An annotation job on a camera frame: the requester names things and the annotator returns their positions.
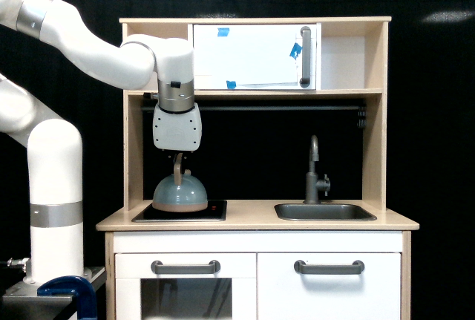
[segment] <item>drawer handle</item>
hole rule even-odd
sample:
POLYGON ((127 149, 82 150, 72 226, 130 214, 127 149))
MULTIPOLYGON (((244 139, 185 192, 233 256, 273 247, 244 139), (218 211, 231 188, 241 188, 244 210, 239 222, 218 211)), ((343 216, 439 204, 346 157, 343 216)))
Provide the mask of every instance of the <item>drawer handle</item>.
POLYGON ((220 262, 211 261, 209 264, 178 264, 174 266, 164 265, 160 261, 151 264, 151 271, 155 274, 215 274, 221 269, 220 262))
POLYGON ((364 263, 361 261, 354 261, 349 266, 340 265, 314 265, 305 264, 304 261, 296 261, 294 263, 294 270, 300 274, 329 274, 329 275, 349 275, 361 274, 364 271, 364 263))
POLYGON ((312 56, 312 31, 308 27, 302 27, 300 30, 302 35, 302 78, 300 86, 308 88, 310 86, 310 65, 312 56))

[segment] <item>black stovetop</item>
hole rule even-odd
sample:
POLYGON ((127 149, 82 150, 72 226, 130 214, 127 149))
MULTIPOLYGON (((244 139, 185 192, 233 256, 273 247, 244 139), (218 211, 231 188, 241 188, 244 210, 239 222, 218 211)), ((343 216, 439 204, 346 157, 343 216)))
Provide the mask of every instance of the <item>black stovetop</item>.
POLYGON ((150 204, 139 213, 133 222, 157 221, 224 221, 226 219, 225 200, 208 200, 208 207, 196 212, 167 212, 156 210, 150 204))

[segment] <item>sink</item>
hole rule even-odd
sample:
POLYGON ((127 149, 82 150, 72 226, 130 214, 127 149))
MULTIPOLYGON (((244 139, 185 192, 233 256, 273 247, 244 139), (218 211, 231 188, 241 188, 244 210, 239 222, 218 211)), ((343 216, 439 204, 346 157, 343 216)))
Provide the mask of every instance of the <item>sink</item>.
POLYGON ((376 216, 357 205, 340 203, 281 203, 277 216, 292 221, 374 221, 376 216))

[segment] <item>gray faucet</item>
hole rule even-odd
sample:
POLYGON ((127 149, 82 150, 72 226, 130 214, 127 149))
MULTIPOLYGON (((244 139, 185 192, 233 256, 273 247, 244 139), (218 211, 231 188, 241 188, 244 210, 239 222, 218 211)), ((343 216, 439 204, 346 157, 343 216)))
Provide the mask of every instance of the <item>gray faucet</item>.
POLYGON ((305 186, 305 200, 304 203, 321 203, 318 199, 318 192, 325 192, 328 195, 330 190, 330 179, 325 175, 324 179, 318 179, 318 174, 315 172, 315 162, 318 162, 318 139, 317 136, 312 136, 309 153, 309 172, 306 175, 305 186))

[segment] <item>countertop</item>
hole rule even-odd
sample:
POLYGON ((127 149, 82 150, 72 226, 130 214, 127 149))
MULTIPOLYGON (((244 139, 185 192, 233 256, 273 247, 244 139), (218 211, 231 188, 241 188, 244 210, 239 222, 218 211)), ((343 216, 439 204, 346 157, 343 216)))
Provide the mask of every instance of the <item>countertop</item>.
POLYGON ((96 225, 105 232, 120 231, 198 231, 198 230, 417 230, 419 224, 392 210, 380 210, 361 200, 333 200, 331 203, 359 205, 377 217, 374 221, 288 221, 277 217, 274 206, 302 203, 302 200, 227 200, 224 221, 132 222, 151 200, 144 200, 130 211, 123 208, 96 225))

